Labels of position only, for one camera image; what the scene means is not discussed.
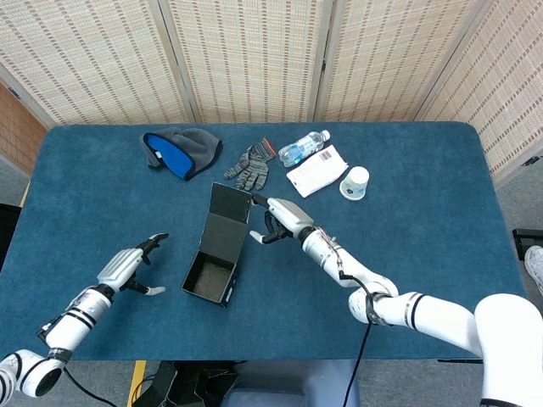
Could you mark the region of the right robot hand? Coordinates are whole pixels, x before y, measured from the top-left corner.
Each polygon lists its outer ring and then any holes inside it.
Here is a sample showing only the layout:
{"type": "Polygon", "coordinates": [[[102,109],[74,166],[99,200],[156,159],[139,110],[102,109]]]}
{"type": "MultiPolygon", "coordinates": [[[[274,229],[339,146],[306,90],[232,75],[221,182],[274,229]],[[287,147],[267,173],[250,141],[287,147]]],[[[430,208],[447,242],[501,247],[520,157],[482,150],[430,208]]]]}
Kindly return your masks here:
{"type": "Polygon", "coordinates": [[[260,244],[270,244],[285,237],[297,238],[303,243],[316,230],[314,220],[295,203],[281,198],[265,198],[254,193],[253,204],[266,209],[265,224],[267,235],[257,231],[249,234],[260,244]]]}

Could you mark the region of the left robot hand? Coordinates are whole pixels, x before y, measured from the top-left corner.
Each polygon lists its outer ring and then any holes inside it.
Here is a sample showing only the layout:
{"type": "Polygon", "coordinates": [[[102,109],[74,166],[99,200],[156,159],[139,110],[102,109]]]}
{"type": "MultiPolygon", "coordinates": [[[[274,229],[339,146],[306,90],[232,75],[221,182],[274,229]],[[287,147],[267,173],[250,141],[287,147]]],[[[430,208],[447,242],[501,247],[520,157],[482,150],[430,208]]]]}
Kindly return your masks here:
{"type": "Polygon", "coordinates": [[[141,263],[150,265],[148,255],[168,236],[168,233],[157,233],[134,248],[119,251],[98,273],[98,284],[108,286],[115,293],[124,290],[132,290],[146,296],[163,293],[165,287],[148,287],[138,282],[136,273],[141,263]]]}

